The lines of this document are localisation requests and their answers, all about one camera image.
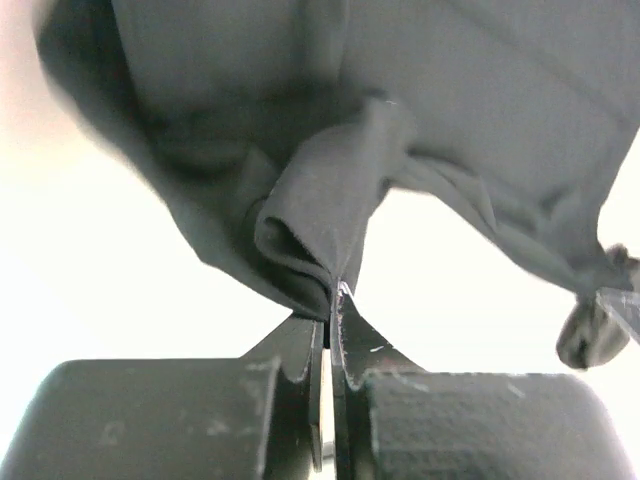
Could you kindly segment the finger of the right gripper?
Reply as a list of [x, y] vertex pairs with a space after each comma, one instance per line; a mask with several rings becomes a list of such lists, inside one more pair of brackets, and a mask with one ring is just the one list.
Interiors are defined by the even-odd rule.
[[638, 292], [602, 288], [596, 294], [596, 302], [637, 344], [640, 343]]

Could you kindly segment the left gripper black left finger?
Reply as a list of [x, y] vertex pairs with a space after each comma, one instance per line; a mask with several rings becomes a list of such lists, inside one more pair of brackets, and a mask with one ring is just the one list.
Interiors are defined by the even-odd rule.
[[305, 479], [322, 463], [322, 323], [290, 317], [232, 359], [68, 361], [1, 465], [15, 480]]

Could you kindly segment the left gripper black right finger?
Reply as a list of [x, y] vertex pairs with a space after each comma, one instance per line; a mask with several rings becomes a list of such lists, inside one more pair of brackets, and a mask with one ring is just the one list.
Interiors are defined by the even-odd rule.
[[330, 323], [340, 479], [631, 479], [606, 409], [566, 374], [435, 373], [358, 312], [347, 284]]

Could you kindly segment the black t-shirt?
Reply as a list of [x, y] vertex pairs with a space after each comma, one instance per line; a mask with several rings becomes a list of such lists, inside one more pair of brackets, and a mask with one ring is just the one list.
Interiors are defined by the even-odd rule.
[[197, 256], [304, 317], [393, 187], [583, 298], [631, 286], [597, 225], [639, 128], [635, 1], [54, 1], [35, 36]]

